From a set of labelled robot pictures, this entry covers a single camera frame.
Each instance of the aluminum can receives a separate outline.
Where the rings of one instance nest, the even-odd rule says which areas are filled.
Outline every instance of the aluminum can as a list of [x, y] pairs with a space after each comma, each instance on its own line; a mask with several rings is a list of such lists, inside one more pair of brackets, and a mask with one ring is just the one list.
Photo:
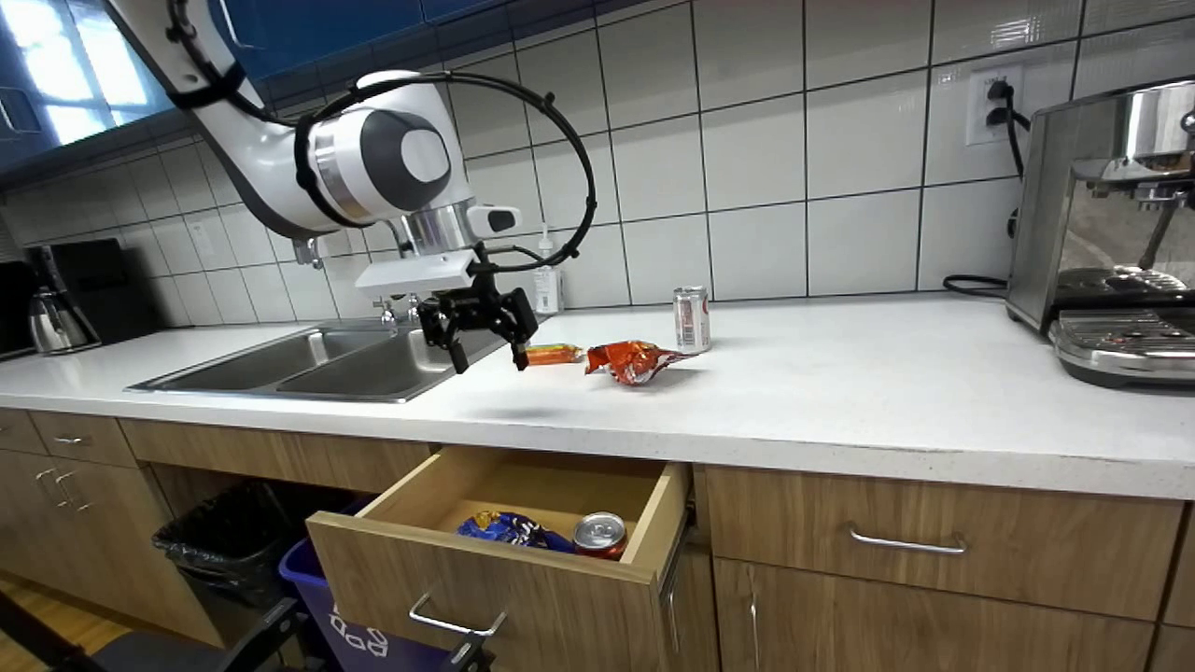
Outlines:
[[708, 349], [708, 292], [679, 282], [674, 292], [677, 349]]
[[625, 536], [626, 521], [613, 510], [591, 510], [570, 535], [578, 552], [610, 561], [625, 556]]

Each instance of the trash bin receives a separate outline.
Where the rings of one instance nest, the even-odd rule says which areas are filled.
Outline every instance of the trash bin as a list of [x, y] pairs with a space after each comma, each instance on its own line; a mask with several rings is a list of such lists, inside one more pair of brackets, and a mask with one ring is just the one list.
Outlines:
[[299, 588], [345, 672], [441, 672], [447, 664], [446, 649], [345, 623], [310, 540], [290, 545], [277, 572]]
[[273, 485], [242, 481], [198, 502], [152, 540], [198, 587], [245, 609], [273, 609], [284, 596], [277, 561], [303, 536]]

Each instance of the coffee machine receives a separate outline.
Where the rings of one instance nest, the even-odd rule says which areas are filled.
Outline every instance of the coffee machine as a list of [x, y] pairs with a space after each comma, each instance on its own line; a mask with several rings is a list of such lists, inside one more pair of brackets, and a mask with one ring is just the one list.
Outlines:
[[1195, 385], [1195, 78], [1035, 115], [1007, 312], [1102, 385]]

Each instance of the wall outlet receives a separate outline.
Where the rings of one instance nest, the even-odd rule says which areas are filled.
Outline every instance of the wall outlet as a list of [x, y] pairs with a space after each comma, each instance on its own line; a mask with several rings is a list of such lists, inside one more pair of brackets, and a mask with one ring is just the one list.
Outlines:
[[969, 146], [1003, 146], [1003, 127], [986, 127], [986, 115], [992, 110], [992, 102], [986, 102], [986, 88], [992, 83], [1007, 83], [1017, 88], [1017, 108], [1023, 108], [1023, 72], [1021, 67], [992, 67], [992, 72], [976, 72], [969, 78], [969, 119], [964, 119], [964, 140]]

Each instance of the appliance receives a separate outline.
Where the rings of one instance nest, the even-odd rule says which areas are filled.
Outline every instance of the appliance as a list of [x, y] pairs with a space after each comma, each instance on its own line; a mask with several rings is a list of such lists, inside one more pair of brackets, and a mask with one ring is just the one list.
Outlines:
[[31, 299], [35, 299], [35, 270], [21, 260], [0, 265], [0, 360], [35, 349], [31, 336]]
[[70, 318], [85, 344], [121, 344], [162, 328], [152, 295], [138, 282], [116, 237], [55, 241], [28, 252], [45, 286], [35, 309], [65, 312], [65, 332], [70, 332]]
[[1195, 78], [1035, 115], [1007, 312], [1102, 385], [1195, 385]]

